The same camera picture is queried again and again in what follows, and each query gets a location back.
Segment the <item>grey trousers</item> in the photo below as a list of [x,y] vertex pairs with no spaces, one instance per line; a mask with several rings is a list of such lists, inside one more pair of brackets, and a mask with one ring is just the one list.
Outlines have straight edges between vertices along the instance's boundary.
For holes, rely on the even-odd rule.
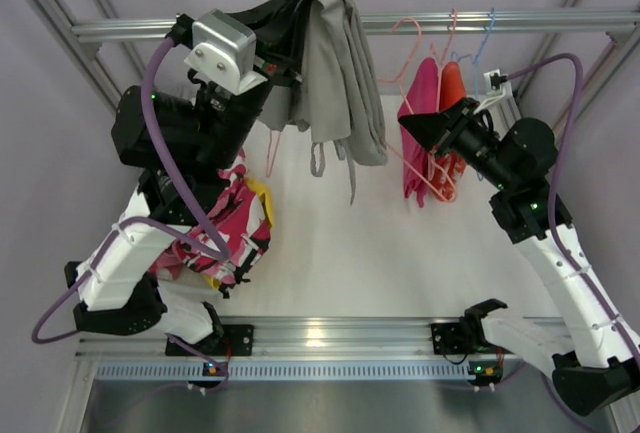
[[384,166],[386,127],[369,43],[355,0],[312,0],[304,36],[302,83],[275,87],[259,120],[271,131],[295,126],[311,133],[310,172],[324,174],[331,142],[347,164],[350,198],[355,166]]

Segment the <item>pink wire hanger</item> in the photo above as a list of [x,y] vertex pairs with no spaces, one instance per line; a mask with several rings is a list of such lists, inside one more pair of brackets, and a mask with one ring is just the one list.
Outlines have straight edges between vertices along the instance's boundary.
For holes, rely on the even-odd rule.
[[281,136],[282,136],[281,131],[272,131],[272,130],[269,131],[269,141],[267,146],[266,166],[265,166],[265,176],[267,178],[269,178],[272,175],[277,154],[279,151]]

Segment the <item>yellow trousers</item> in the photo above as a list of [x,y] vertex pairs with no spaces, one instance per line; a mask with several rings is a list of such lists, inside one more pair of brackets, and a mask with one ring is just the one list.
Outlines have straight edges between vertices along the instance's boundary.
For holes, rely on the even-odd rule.
[[221,264],[214,262],[202,274],[208,283],[225,297],[229,290],[241,283],[250,282],[248,272],[268,251],[272,228],[275,226],[275,208],[270,187],[262,181],[245,177],[229,196],[226,218],[215,217],[216,227],[228,234],[231,259]]

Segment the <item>pink patterned trousers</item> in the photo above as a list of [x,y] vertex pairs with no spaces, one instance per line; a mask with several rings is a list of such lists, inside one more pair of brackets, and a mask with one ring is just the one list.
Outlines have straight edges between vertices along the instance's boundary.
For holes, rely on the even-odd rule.
[[250,270],[268,251],[275,208],[270,187],[249,173],[244,152],[219,174],[229,185],[208,218],[229,246],[230,258],[216,260],[175,240],[152,264],[150,272],[159,279],[175,281],[188,269],[228,299],[233,288],[250,281]]

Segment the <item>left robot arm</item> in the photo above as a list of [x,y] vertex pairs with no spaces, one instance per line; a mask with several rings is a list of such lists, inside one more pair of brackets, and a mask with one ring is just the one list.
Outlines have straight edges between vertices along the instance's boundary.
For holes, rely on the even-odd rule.
[[132,336],[151,329],[171,343],[215,343],[214,307],[164,289],[154,265],[172,246],[215,262],[231,240],[210,218],[272,90],[298,83],[311,0],[179,16],[140,84],[121,96],[111,138],[141,174],[127,207],[85,261],[67,264],[78,296],[77,330]]

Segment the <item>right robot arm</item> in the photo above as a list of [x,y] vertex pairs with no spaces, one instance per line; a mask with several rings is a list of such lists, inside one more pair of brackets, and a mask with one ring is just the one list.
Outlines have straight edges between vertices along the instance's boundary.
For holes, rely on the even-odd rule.
[[569,335],[554,337],[489,299],[459,319],[466,353],[500,347],[550,379],[564,405],[587,416],[639,390],[639,336],[614,310],[581,248],[572,218],[547,179],[558,151],[536,118],[499,136],[488,111],[464,98],[440,113],[400,117],[424,149],[455,153],[496,188],[489,205],[498,226],[529,262]]

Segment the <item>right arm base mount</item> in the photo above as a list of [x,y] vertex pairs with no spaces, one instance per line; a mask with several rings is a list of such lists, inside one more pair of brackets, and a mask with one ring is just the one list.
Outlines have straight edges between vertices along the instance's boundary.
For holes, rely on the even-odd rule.
[[432,323],[430,331],[437,355],[465,355],[479,348],[478,335],[466,321]]

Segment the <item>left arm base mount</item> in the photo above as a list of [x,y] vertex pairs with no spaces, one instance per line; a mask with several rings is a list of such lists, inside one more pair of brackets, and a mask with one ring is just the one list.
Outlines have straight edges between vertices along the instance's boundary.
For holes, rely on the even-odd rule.
[[196,342],[188,342],[186,337],[173,335],[166,340],[164,354],[167,357],[249,357],[252,355],[253,344],[252,324],[222,324],[214,325]]

